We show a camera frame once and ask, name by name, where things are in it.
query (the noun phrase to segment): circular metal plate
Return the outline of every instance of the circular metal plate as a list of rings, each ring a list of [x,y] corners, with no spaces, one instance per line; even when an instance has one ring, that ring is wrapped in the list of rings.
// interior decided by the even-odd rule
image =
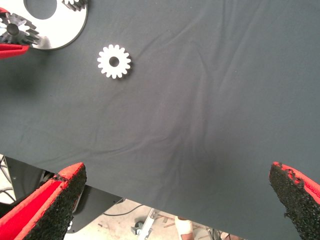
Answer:
[[[72,11],[61,0],[56,1],[56,10],[48,19],[32,16],[26,9],[24,0],[1,1],[1,7],[24,17],[36,26],[40,41],[32,47],[42,50],[58,49],[70,44],[81,33],[88,14],[87,6],[81,11]]]

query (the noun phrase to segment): gray cloth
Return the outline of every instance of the gray cloth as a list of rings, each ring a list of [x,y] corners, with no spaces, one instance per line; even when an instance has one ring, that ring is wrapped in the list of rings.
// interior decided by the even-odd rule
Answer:
[[[0,153],[254,239],[299,239],[273,161],[320,182],[318,0],[91,1],[83,32],[0,61]],[[133,71],[100,73],[119,44]]]

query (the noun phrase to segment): floor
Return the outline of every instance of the floor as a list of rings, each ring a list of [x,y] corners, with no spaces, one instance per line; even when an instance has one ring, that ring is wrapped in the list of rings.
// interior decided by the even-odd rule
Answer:
[[[15,193],[6,175],[9,175],[6,164],[3,161],[0,171],[0,190],[5,189],[6,193],[0,192],[0,202],[12,203],[13,200],[9,197],[15,198]],[[126,199],[122,203],[118,203],[108,209],[105,213],[110,215],[117,215],[127,213],[133,208],[140,205],[137,202]],[[67,233],[64,240],[137,240],[138,236],[131,231],[131,227],[139,221],[145,221],[151,208],[148,206],[141,206],[133,212],[121,216],[106,216],[100,215],[86,227],[75,233]],[[148,240],[179,240],[178,232],[175,227],[175,216],[166,212],[159,212],[156,220],[152,225],[152,232],[149,234]],[[193,223],[193,233],[195,240],[210,240],[208,227]]]

